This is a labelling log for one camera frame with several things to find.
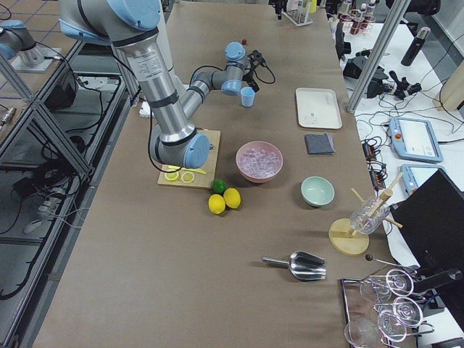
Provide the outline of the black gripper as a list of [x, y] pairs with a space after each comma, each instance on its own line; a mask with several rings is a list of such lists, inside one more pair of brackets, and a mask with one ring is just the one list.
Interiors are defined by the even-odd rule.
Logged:
[[[276, 2], [275, 3], [275, 14], [277, 16], [277, 18], [279, 20], [282, 19], [282, 15], [281, 15], [281, 4], [279, 2]], [[242, 80], [247, 83], [248, 86], [250, 86], [254, 92], [258, 92], [259, 91], [259, 86], [256, 84], [254, 78], [253, 78], [253, 72], [252, 71], [249, 71], [247, 74], [244, 74], [243, 77], [242, 77]]]

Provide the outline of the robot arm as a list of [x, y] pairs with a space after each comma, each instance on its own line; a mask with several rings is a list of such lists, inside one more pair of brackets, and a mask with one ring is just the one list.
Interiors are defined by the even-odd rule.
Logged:
[[[154, 38], [165, 27], [162, 1], [58, 1], [64, 35], [100, 46], [120, 49]], [[13, 59], [34, 50], [37, 41], [20, 20], [1, 23], [1, 56]]]
[[210, 141], [189, 120], [211, 90], [235, 96], [252, 80], [253, 62], [239, 42], [225, 48], [227, 63], [219, 72], [198, 72], [184, 94], [159, 47], [163, 22], [160, 1], [61, 1], [61, 31], [75, 40], [112, 46], [125, 55], [157, 125], [150, 134], [150, 157], [165, 165], [199, 168], [208, 158]]

